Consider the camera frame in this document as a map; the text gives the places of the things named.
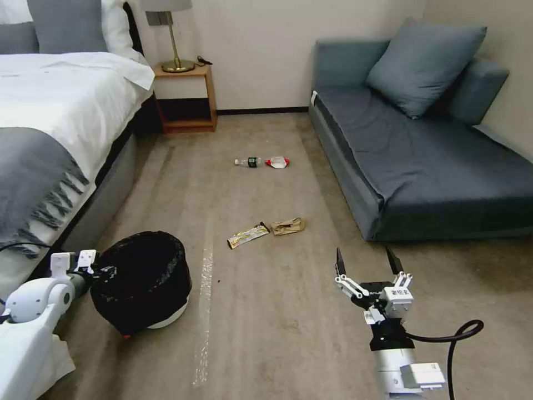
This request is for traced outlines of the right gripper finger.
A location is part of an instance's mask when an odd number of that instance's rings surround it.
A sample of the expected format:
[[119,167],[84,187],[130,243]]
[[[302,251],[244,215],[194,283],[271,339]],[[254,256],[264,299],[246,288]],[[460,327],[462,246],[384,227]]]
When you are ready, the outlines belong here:
[[389,261],[389,265],[395,279],[393,281],[393,286],[395,288],[405,288],[407,289],[413,279],[411,273],[406,273],[401,264],[401,260],[394,254],[394,252],[388,247],[385,247],[386,255]]
[[351,301],[355,299],[360,302],[363,298],[368,298],[368,290],[346,275],[345,264],[339,247],[336,248],[335,272],[335,284]]

